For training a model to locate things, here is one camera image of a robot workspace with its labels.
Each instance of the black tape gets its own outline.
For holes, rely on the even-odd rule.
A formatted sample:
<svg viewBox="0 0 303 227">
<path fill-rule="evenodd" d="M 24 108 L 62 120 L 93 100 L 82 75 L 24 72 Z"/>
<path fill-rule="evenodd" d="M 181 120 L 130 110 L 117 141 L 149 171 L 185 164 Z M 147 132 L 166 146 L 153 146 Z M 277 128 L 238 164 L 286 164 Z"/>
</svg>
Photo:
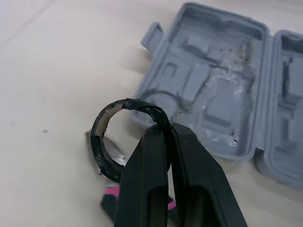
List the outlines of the black tape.
<svg viewBox="0 0 303 227">
<path fill-rule="evenodd" d="M 99 165 L 101 173 L 110 180 L 119 183 L 124 166 L 115 162 L 107 153 L 103 137 L 109 119 L 122 109 L 137 110 L 148 114 L 164 133 L 171 132 L 171 125 L 165 112 L 141 99 L 123 99 L 106 106 L 97 116 L 91 129 L 90 145 L 93 157 Z"/>
</svg>

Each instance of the open tool case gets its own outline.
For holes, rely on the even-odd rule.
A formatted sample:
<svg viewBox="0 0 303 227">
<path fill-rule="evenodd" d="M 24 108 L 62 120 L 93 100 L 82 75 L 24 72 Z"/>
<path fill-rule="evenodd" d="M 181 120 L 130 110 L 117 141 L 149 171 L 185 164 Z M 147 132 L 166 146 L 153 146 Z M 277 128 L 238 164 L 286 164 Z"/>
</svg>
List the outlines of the open tool case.
<svg viewBox="0 0 303 227">
<path fill-rule="evenodd" d="M 303 189 L 303 36 L 250 18 L 185 4 L 165 35 L 153 23 L 154 56 L 135 97 L 191 128 L 214 156 L 246 161 Z M 152 119 L 134 112 L 143 127 Z"/>
</svg>

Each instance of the damaged plastic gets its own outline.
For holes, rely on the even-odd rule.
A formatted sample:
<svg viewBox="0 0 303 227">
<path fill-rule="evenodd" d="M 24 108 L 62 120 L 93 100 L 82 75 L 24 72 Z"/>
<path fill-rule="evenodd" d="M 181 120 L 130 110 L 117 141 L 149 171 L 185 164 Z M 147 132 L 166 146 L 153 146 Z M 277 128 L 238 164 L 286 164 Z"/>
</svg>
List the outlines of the damaged plastic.
<svg viewBox="0 0 303 227">
<path fill-rule="evenodd" d="M 153 23 L 142 44 L 154 56 L 135 97 L 191 128 L 214 156 L 245 161 L 303 189 L 303 36 L 195 3 L 167 34 Z M 142 127 L 153 124 L 134 112 Z"/>
<path fill-rule="evenodd" d="M 135 97 L 192 129 L 215 156 L 248 160 L 256 148 L 268 38 L 262 23 L 187 3 L 167 35 L 153 23 L 144 37 L 154 60 Z M 142 113 L 133 119 L 144 127 L 153 124 Z"/>
</svg>

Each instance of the beige surface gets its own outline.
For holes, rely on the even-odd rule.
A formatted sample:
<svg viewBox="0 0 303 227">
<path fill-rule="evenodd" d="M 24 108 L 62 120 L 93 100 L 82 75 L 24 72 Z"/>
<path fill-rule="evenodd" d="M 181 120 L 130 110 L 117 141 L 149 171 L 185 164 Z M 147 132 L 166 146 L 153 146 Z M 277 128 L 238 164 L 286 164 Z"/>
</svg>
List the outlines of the beige surface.
<svg viewBox="0 0 303 227">
<path fill-rule="evenodd" d="M 272 34 L 303 33 L 301 0 L 205 0 L 262 21 Z M 99 111 L 133 97 L 150 56 L 140 40 L 153 21 L 167 30 L 180 0 L 0 1 L 0 226 L 107 227 L 105 179 L 83 133 Z M 131 153 L 140 132 L 128 113 L 109 135 Z M 250 163 L 220 161 L 249 227 L 301 227 L 303 193 Z"/>
</svg>

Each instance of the case latch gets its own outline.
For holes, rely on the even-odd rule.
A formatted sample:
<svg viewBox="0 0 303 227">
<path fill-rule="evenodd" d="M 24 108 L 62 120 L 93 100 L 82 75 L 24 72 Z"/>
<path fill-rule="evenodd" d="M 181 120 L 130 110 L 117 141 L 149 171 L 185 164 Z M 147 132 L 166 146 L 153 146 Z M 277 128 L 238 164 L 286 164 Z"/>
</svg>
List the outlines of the case latch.
<svg viewBox="0 0 303 227">
<path fill-rule="evenodd" d="M 153 22 L 150 28 L 148 29 L 146 35 L 142 39 L 141 44 L 154 55 L 155 50 L 157 49 L 158 44 L 162 39 L 163 35 L 164 34 L 160 23 Z"/>
</svg>

